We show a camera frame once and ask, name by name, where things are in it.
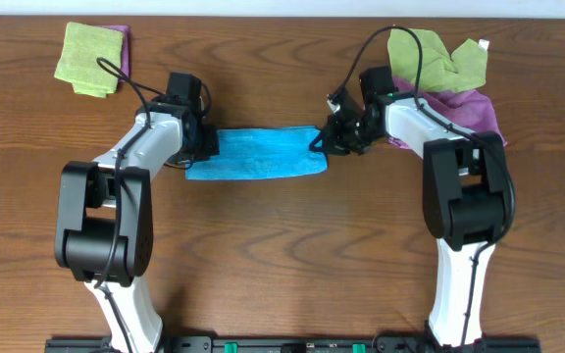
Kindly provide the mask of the blue microfiber cloth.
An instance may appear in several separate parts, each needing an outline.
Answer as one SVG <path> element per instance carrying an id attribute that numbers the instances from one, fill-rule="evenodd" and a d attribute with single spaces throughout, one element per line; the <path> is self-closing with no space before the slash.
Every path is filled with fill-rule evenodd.
<path id="1" fill-rule="evenodd" d="M 318 136 L 314 126 L 221 129 L 218 155 L 196 162 L 188 180 L 260 180 L 304 177 L 324 172 L 327 157 L 309 144 Z"/>

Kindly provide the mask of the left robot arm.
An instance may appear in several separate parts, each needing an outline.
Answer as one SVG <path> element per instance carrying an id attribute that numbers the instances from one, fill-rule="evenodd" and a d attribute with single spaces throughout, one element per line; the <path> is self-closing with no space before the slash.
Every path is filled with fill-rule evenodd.
<path id="1" fill-rule="evenodd" d="M 154 229 L 151 183 L 167 166 L 188 168 L 218 154 L 211 106 L 196 76 L 172 73 L 136 111 L 131 129 L 91 162 L 69 162 L 59 186 L 55 259 L 93 294 L 105 338 L 52 338 L 48 352 L 158 352 L 163 322 L 145 272 Z"/>

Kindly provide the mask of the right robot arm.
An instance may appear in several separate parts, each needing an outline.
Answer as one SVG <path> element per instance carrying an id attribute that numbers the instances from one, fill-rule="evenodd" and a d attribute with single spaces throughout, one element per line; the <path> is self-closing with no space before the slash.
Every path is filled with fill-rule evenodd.
<path id="1" fill-rule="evenodd" d="M 399 90 L 388 66 L 359 76 L 363 102 L 345 87 L 327 98 L 332 112 L 313 152 L 364 154 L 378 139 L 405 144 L 423 161 L 423 216 L 437 242 L 437 289 L 425 349 L 484 348 L 481 305 L 488 263 L 514 215 L 515 191 L 503 142 L 433 109 L 418 91 Z"/>

